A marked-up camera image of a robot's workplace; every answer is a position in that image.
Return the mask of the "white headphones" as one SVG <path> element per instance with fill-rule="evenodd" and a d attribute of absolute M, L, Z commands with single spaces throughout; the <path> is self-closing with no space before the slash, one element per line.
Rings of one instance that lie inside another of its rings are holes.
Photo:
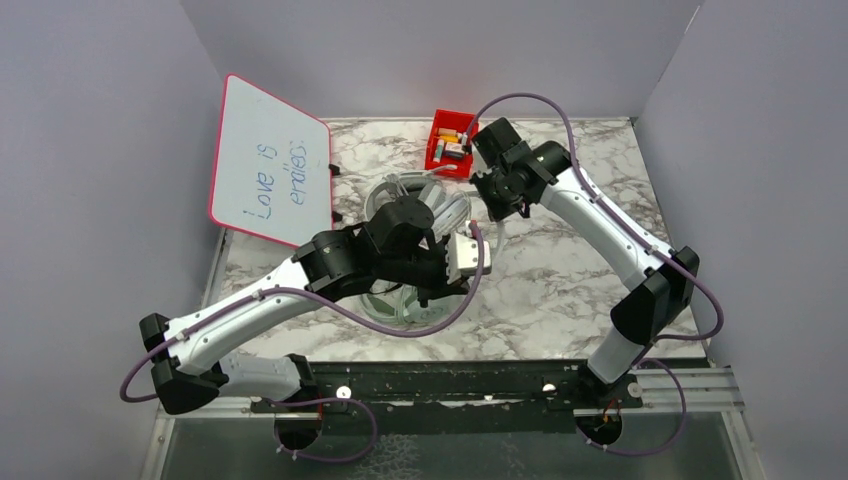
<path fill-rule="evenodd" d="M 460 230 L 471 220 L 472 199 L 480 199 L 477 191 L 456 191 L 449 193 L 439 185 L 431 185 L 417 194 L 433 214 L 431 227 L 437 240 Z"/>

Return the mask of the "grey white gaming headset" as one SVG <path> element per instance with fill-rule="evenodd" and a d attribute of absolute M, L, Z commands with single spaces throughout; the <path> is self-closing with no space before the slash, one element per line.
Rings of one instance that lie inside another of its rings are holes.
<path fill-rule="evenodd" d="M 448 208 L 449 193 L 434 171 L 407 170 L 385 175 L 375 183 L 366 196 L 364 215 L 371 220 L 378 209 L 399 197 L 421 200 L 438 216 Z"/>

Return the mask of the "green headphones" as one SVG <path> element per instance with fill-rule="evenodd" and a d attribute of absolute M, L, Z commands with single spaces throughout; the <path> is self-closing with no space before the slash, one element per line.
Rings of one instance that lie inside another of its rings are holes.
<path fill-rule="evenodd" d="M 391 292 L 363 294 L 360 305 L 368 319 L 397 329 L 427 328 L 446 320 L 462 303 L 463 296 L 430 300 L 426 307 L 418 302 L 417 290 L 404 286 Z"/>

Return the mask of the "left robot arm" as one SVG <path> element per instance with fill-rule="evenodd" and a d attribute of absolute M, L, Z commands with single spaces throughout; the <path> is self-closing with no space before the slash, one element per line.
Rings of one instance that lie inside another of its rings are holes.
<path fill-rule="evenodd" d="M 223 301 L 174 319 L 146 316 L 139 327 L 147 354 L 123 380 L 120 398 L 157 400 L 171 415 L 219 397 L 259 397 L 294 411 L 306 408 L 317 399 L 318 387 L 304 356 L 254 358 L 236 354 L 236 348 L 322 307 L 399 338 L 445 329 L 468 307 L 479 283 L 450 273 L 455 257 L 449 250 L 459 238 L 438 239 L 433 225 L 434 214 L 424 202 L 402 196 L 366 222 L 317 233 L 265 277 Z M 422 307 L 449 296 L 463 301 L 443 323 L 419 331 L 376 324 L 339 305 L 370 292 L 378 281 L 414 287 Z"/>

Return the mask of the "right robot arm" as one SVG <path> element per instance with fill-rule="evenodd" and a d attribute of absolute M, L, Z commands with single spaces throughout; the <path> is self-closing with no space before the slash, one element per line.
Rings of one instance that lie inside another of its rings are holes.
<path fill-rule="evenodd" d="M 610 265 L 627 295 L 610 311 L 612 327 L 582 367 L 579 398 L 600 407 L 617 392 L 617 382 L 650 342 L 691 303 L 700 259 L 639 227 L 617 206 L 604 211 L 600 190 L 583 187 L 568 150 L 556 141 L 535 148 L 512 124 L 499 118 L 471 139 L 487 167 L 471 184 L 491 219 L 528 217 L 539 204 L 576 230 Z"/>

